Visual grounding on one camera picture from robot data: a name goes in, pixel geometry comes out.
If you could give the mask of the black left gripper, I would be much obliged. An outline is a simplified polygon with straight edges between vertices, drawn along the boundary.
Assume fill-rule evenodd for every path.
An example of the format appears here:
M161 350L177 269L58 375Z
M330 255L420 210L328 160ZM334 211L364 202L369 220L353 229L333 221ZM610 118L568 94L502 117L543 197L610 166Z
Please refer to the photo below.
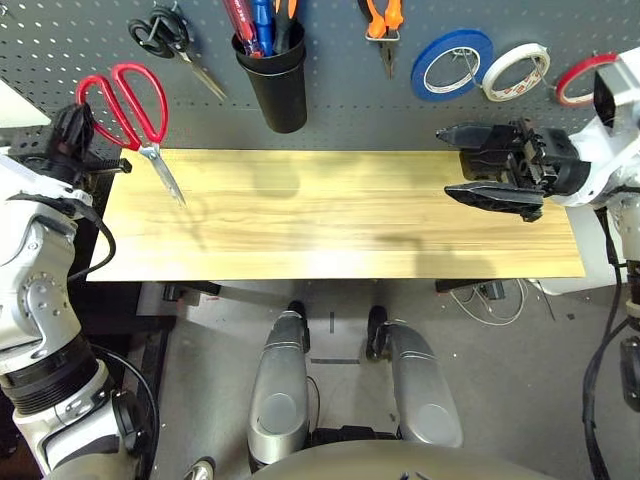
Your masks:
M94 137L94 117L88 103L74 107L64 107L55 116L52 145L61 153L72 153L70 140L71 124L75 113L75 144L80 153L85 153ZM101 177L118 173L130 174L132 165L127 159L103 159L92 152L81 157L69 157L61 153L51 155L31 155L29 168L34 172L62 181L76 189L94 193Z

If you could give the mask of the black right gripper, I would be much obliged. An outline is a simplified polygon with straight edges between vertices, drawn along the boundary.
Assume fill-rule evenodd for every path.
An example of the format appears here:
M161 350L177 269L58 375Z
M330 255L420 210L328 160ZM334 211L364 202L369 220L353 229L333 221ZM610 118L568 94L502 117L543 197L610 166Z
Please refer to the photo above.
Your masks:
M463 150L479 150L496 180L451 185L445 193L459 203L485 211L519 215L534 222L544 198L579 191L590 174L568 134L530 119L507 124L456 125L436 131L436 138Z

